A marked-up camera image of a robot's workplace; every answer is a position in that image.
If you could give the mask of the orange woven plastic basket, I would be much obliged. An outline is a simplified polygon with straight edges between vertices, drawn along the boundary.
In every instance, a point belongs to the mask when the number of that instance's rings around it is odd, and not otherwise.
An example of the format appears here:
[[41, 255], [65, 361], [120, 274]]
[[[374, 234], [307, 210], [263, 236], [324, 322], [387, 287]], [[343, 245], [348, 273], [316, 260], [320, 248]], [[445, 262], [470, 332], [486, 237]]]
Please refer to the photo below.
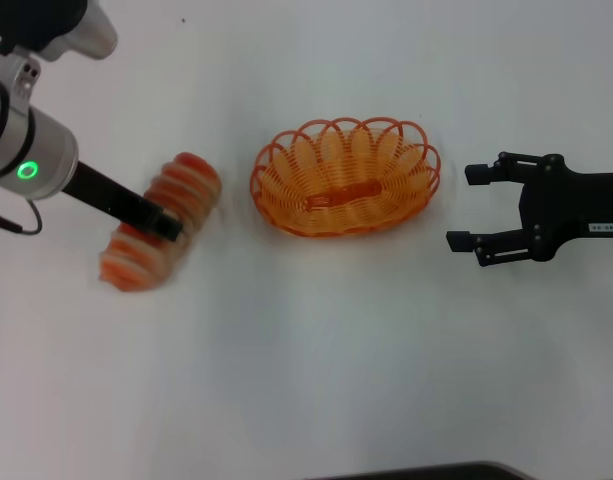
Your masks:
[[396, 227], [437, 192], [441, 157], [417, 123], [316, 119], [277, 134], [257, 155], [250, 194], [271, 226], [327, 238]]

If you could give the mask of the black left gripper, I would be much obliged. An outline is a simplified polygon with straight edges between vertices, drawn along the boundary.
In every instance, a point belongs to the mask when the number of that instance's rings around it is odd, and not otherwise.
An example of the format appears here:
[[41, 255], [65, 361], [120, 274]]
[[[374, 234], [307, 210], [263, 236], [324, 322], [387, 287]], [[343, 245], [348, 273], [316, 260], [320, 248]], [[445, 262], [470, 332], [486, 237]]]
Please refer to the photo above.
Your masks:
[[138, 230], [175, 242], [183, 231], [177, 215], [79, 162], [63, 192]]

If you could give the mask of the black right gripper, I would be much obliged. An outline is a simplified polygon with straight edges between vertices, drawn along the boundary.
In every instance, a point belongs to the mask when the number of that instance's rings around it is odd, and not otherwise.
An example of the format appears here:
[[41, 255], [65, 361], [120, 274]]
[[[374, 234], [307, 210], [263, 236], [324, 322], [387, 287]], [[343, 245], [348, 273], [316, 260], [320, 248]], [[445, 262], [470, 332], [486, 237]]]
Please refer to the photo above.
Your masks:
[[467, 165], [465, 175], [469, 185], [524, 184], [519, 203], [523, 229], [446, 233], [452, 252], [474, 253], [481, 267], [547, 262], [569, 241], [613, 239], [613, 173], [575, 172], [561, 155], [500, 152], [491, 166]]

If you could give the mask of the dark rounded robot base edge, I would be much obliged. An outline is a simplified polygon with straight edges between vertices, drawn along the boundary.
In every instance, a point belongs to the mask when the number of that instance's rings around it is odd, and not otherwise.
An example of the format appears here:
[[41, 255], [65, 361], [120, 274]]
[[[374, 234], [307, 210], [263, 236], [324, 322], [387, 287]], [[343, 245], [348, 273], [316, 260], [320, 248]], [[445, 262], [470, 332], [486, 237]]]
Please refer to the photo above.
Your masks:
[[494, 461], [452, 464], [336, 475], [303, 480], [537, 480], [514, 467]]

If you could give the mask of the orange white striped bread loaf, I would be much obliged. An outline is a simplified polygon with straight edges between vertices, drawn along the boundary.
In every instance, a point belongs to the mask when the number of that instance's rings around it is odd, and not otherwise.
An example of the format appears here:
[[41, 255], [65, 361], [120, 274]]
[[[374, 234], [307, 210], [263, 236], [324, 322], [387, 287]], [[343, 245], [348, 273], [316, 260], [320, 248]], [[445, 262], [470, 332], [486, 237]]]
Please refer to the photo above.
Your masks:
[[214, 168], [192, 153], [177, 154], [151, 180], [145, 198], [164, 208], [183, 228], [173, 242], [122, 223], [99, 255], [99, 279], [124, 292], [167, 282], [193, 246], [222, 190]]

